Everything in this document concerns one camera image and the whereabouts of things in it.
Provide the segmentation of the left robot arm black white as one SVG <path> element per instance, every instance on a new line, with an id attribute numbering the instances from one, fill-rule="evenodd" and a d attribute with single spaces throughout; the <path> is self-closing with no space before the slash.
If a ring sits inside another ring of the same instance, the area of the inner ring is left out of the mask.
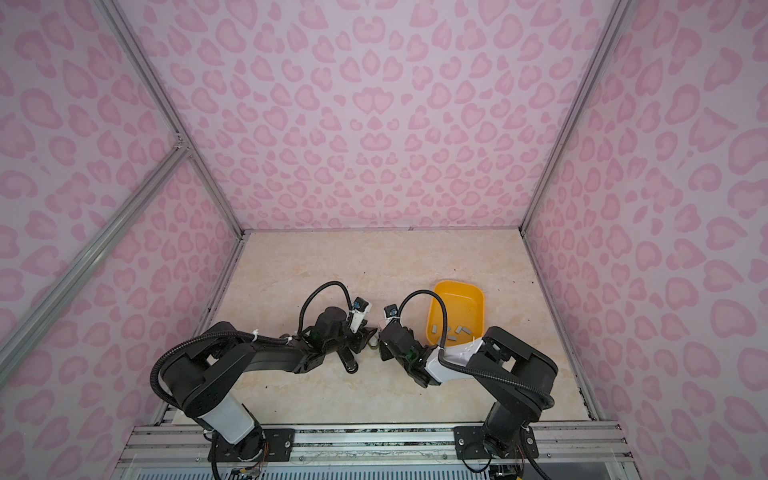
<path id="1" fill-rule="evenodd" d="M 231 393 L 240 377 L 257 371 L 305 374 L 329 354 L 349 374 L 359 369 L 356 355 L 376 329 L 360 310 L 328 307 L 313 325 L 279 338 L 218 322 L 202 334 L 168 350 L 153 365 L 150 386 L 162 401 L 202 426 L 210 437 L 208 461 L 261 461 L 268 440 L 255 416 Z"/>

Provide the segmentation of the black stapler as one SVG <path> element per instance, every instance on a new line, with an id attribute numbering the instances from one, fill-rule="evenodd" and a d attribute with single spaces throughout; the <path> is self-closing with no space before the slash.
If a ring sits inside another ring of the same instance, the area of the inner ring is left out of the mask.
<path id="1" fill-rule="evenodd" d="M 347 347 L 340 348 L 337 350 L 337 355 L 347 373 L 355 374 L 358 371 L 359 364 L 352 350 Z"/>

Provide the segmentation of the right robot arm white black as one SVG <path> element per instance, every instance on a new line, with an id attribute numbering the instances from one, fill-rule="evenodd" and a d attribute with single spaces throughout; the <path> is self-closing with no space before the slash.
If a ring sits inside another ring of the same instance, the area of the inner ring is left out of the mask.
<path id="1" fill-rule="evenodd" d="M 494 326 L 464 346 L 425 346 L 397 320 L 379 334 L 382 359 L 394 359 L 422 388 L 472 378 L 494 398 L 481 427 L 480 447 L 508 458 L 525 452 L 523 431 L 552 408 L 558 366 L 547 355 Z"/>

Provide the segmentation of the stapler metal magazine part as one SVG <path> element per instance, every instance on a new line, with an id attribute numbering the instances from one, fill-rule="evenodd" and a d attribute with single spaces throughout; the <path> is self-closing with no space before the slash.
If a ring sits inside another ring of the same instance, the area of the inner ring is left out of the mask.
<path id="1" fill-rule="evenodd" d="M 381 349 L 380 335 L 375 333 L 367 342 L 368 346 L 373 350 L 379 352 Z"/>

